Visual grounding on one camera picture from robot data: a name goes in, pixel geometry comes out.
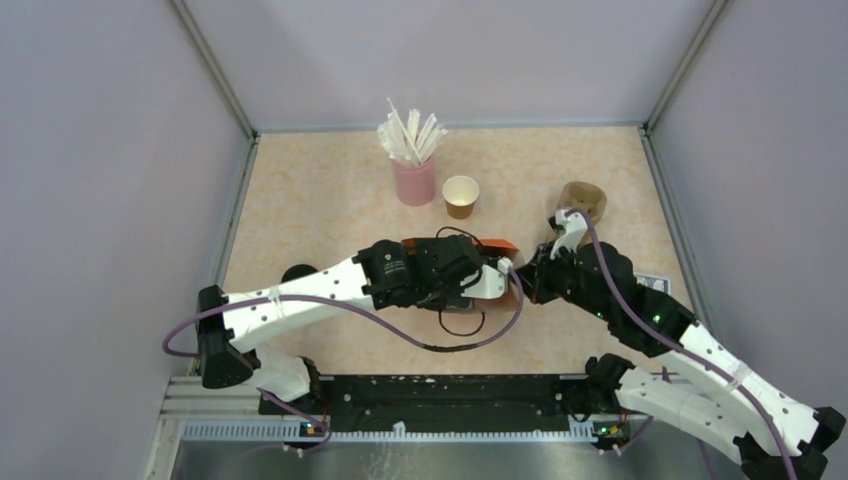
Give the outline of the orange paper bag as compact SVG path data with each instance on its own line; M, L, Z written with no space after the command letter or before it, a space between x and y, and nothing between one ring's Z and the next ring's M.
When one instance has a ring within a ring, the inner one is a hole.
M437 300L427 310L436 311L440 328L450 336L469 338L481 332L486 324L487 315L513 314L519 303L519 291L507 273L508 267L521 266L524 263L520 250L511 242L496 238L479 238L478 236L456 226L440 227L433 237L413 237L401 241L410 255L414 254L415 245L425 240L436 238L464 236L479 252L482 266L478 273L468 276L460 283L460 291L445 294L443 300ZM461 332L449 328L443 315L472 315L480 314L480 323L470 331Z

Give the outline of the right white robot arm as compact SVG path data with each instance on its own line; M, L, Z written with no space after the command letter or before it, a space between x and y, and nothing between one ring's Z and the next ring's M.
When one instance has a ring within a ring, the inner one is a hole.
M571 252L538 247L517 270L536 304L563 300L603 320L612 336L686 378L699 394L664 383L613 354L586 385L600 412L619 405L688 433L749 479L820 479L845 417L800 403L751 370L670 295L641 285L632 261L603 242Z

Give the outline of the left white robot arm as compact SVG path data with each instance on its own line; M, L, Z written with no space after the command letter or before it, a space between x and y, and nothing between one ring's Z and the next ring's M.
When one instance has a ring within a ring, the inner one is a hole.
M320 380L305 357L262 354L267 341L345 312L373 317L387 307L473 309L505 293L506 278L467 236L381 240L340 263L255 292L202 291L197 324L204 388L248 385L297 413L319 404Z

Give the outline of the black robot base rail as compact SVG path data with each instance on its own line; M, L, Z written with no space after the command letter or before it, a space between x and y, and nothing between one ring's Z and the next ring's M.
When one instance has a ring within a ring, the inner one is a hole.
M565 432L598 421L606 432L635 417L583 375L336 375L291 406L335 433Z

